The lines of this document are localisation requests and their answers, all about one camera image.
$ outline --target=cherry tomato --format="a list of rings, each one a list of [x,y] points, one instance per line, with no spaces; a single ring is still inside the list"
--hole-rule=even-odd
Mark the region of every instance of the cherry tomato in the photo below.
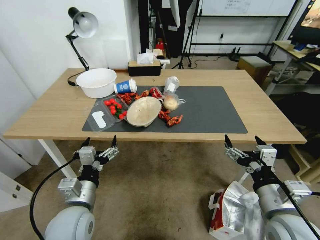
[[[106,106],[110,106],[110,105],[111,105],[111,102],[108,101],[108,100],[106,100],[106,101],[104,101],[104,104],[105,104]]]

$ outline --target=desk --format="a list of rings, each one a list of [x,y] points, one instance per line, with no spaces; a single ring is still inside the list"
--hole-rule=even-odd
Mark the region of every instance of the desk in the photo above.
[[[283,75],[284,71],[288,68],[288,66],[296,61],[299,58],[304,57],[307,53],[308,53],[308,49],[303,49],[300,52],[295,52],[293,50],[294,45],[290,44],[291,41],[286,40],[286,41],[273,41],[273,44],[277,47],[279,47],[283,52],[285,52],[287,54],[287,60],[284,62],[281,70],[279,71],[278,75],[272,80],[272,82],[270,83],[270,85],[267,87],[266,89],[266,94],[269,96],[272,91],[274,90],[274,88],[276,87],[276,85],[280,82],[280,78]],[[300,65],[302,65],[303,67],[309,69],[310,71],[318,71],[320,72],[320,66],[313,64],[313,63],[308,63],[308,62],[304,62],[304,63],[299,63]]]
[[[4,134],[6,138],[39,139],[58,166],[66,163],[53,139],[119,141],[224,142],[222,133],[147,133],[83,132],[95,99],[79,87],[69,86],[67,78],[82,69],[67,69],[61,77]],[[305,138],[275,106],[245,70],[162,70],[160,76],[134,77],[137,85],[164,85],[169,76],[177,76],[181,86],[223,86],[246,126],[247,134],[228,134],[233,143],[255,142],[257,135],[267,143],[303,144]],[[128,80],[127,73],[117,73],[117,82]],[[72,169],[62,169],[75,177]]]

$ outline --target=beige bowl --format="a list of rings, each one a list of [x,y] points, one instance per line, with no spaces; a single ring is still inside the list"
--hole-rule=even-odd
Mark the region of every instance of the beige bowl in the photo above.
[[[127,111],[127,121],[135,127],[147,127],[156,119],[161,102],[154,97],[142,97],[134,101]]]

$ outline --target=floor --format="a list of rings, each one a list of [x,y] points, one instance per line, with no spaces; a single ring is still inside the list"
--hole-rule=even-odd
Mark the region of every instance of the floor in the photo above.
[[[214,60],[216,57],[194,57]],[[222,57],[215,62],[198,61],[197,69],[235,69],[236,63]],[[81,141],[57,141],[70,159]],[[91,146],[105,150],[107,141],[92,141]],[[100,239],[201,239],[211,240],[209,196],[225,188],[241,166],[224,154],[223,143],[119,142],[120,154],[104,166],[100,174],[93,214],[94,240]],[[253,150],[253,144],[235,144],[241,150]],[[72,163],[77,171],[79,162]],[[20,175],[16,181],[34,191],[42,179],[56,168],[45,154],[39,165]],[[294,180],[283,159],[276,160],[276,174],[282,180]],[[58,172],[41,189],[35,205],[35,219],[44,233],[49,221],[65,204],[57,191],[63,174]],[[248,178],[244,186],[252,190]],[[320,191],[320,184],[312,186]],[[302,210],[320,226],[318,197],[309,197]],[[29,206],[0,213],[1,239],[36,239],[29,222]]]

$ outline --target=plastic tray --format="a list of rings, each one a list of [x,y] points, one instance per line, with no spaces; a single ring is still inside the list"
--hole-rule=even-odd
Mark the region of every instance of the plastic tray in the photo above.
[[[101,101],[97,101],[91,111],[90,114],[88,116],[87,122],[91,128],[91,130],[93,132],[101,132],[104,131],[110,127],[112,127],[115,123],[122,121],[123,119],[119,119],[117,116],[114,116],[111,114],[110,112],[110,106],[106,106],[104,104],[104,101],[106,100],[110,100],[111,98],[113,98],[117,103],[120,103],[122,105],[122,112],[127,111],[128,110],[128,105],[121,100],[121,98],[119,98],[117,95],[111,95],[109,97],[106,98],[102,98]],[[103,128],[100,128],[96,122],[96,120],[93,118],[92,114],[94,112],[98,112],[98,111],[102,111],[104,113],[104,115],[102,116],[102,119],[104,120],[104,122],[106,123],[106,126]]]

